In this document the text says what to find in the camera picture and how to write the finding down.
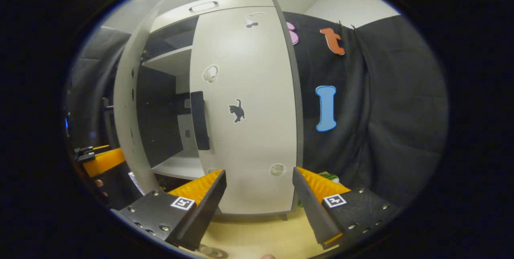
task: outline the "blue foam letter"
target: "blue foam letter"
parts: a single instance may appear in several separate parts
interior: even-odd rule
[[[334,120],[334,94],[336,88],[333,86],[318,86],[316,87],[316,94],[320,97],[320,123],[316,126],[316,130],[330,131],[336,127],[337,123]]]

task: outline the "wooden floor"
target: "wooden floor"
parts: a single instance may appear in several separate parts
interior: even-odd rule
[[[230,220],[215,217],[202,244],[222,249],[234,259],[260,259],[265,254],[277,259],[306,259],[335,248],[323,250],[316,243],[303,208],[288,214],[287,221],[279,216],[244,216]],[[192,253],[209,258],[199,252]]]

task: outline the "cabinet handle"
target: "cabinet handle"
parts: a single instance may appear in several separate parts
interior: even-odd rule
[[[218,1],[211,1],[211,2],[205,2],[205,3],[200,3],[198,5],[194,5],[194,6],[191,6],[189,8],[189,11],[193,12],[193,7],[196,7],[196,6],[200,6],[200,5],[204,5],[204,4],[208,4],[208,3],[213,3],[214,6],[213,7],[216,7],[218,5]]]
[[[205,102],[203,91],[191,92],[191,115],[193,116],[196,147],[199,151],[208,151],[211,149],[211,145],[209,145],[207,123],[205,122]]]

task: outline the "open cabinet door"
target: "open cabinet door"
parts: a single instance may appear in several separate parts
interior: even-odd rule
[[[159,190],[159,184],[150,168],[141,142],[136,112],[136,82],[141,64],[141,54],[160,5],[161,2],[143,18],[128,39],[114,81],[116,133],[127,165],[145,193]]]
[[[253,20],[245,19],[253,14]],[[275,7],[202,14],[193,39],[191,112],[204,171],[226,170],[224,214],[292,209],[297,113]]]

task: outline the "yellow part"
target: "yellow part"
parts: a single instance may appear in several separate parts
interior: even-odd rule
[[[322,175],[318,175],[317,173],[313,173],[312,171],[307,171],[306,169],[302,169],[300,167],[296,167],[298,171],[300,171],[303,178],[307,181],[307,184],[310,186],[310,189],[314,193],[314,196],[321,204],[323,198],[342,194],[349,192],[350,189],[345,186],[332,182],[331,180],[323,177]]]
[[[196,205],[198,206],[221,172],[222,170],[219,169],[218,171],[204,175],[202,178],[198,178],[167,193],[195,200]]]
[[[341,237],[342,235],[343,235],[343,233],[339,233],[339,234],[335,235],[334,237],[323,242],[323,245],[328,245],[328,244],[332,243],[333,241],[335,241],[337,238]]]
[[[101,148],[103,148],[103,147],[108,147],[108,146],[109,146],[109,145],[97,146],[97,147],[94,147],[94,148],[93,148],[93,150],[95,150],[95,149],[101,149]]]
[[[125,156],[121,149],[113,149],[95,156],[95,159],[84,163],[84,168],[90,177],[95,177],[101,173],[114,168],[125,162]]]

